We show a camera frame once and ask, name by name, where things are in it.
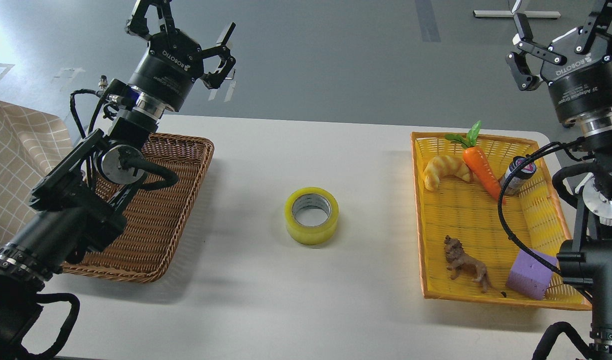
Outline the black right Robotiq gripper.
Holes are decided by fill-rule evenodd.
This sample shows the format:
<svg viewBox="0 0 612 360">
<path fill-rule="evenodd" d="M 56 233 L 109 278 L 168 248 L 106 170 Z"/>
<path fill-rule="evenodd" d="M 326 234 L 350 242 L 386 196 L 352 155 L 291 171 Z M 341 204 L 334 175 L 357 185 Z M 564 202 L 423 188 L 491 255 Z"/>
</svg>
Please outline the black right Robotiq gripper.
<svg viewBox="0 0 612 360">
<path fill-rule="evenodd" d="M 554 39 L 548 48 L 534 41 L 525 13 L 513 14 L 516 50 L 505 58 L 520 91 L 534 91 L 541 78 L 560 123 L 612 107 L 612 0 L 596 0 L 586 21 Z M 544 63 L 541 78 L 532 73 L 527 56 Z"/>
</svg>

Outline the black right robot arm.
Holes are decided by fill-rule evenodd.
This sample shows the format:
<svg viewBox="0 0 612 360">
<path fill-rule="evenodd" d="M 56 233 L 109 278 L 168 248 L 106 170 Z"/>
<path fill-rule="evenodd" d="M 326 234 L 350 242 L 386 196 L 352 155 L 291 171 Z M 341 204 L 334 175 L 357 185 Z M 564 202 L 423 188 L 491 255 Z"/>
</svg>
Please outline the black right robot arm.
<svg viewBox="0 0 612 360">
<path fill-rule="evenodd" d="M 524 253 L 558 274 L 592 307 L 591 342 L 586 343 L 568 322 L 547 328 L 533 353 L 545 360 L 565 334 L 585 360 L 612 360 L 612 0 L 597 0 L 587 20 L 548 45 L 536 43 L 528 17 L 517 1 L 511 13 L 517 28 L 516 51 L 507 64 L 521 91 L 547 84 L 559 122 L 578 125 L 582 136 L 543 146 L 517 166 L 502 183 L 505 191 L 520 170 L 545 155 L 586 152 L 575 164 L 552 177 L 561 200 L 576 211 L 574 233 L 565 240 L 553 265 L 530 250 L 511 231 L 502 205 L 498 216 L 504 231 Z"/>
</svg>

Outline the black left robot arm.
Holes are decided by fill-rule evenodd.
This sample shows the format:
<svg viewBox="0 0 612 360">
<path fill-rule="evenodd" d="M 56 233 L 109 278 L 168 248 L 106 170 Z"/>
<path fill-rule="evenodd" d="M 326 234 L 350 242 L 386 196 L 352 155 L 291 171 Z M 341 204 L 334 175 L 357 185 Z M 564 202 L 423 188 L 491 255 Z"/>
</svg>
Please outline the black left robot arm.
<svg viewBox="0 0 612 360">
<path fill-rule="evenodd" d="M 68 292 L 43 293 L 45 283 L 63 262 L 78 264 L 122 235 L 124 210 L 137 192 L 178 183 L 142 148 L 196 82 L 210 90 L 223 84 L 236 64 L 228 46 L 235 27 L 202 48 L 176 27 L 169 1 L 138 0 L 125 32 L 144 39 L 147 50 L 129 82 L 102 75 L 98 89 L 72 92 L 82 139 L 32 189 L 36 215 L 0 248 L 0 360 L 51 360 L 64 347 L 80 301 Z"/>
</svg>

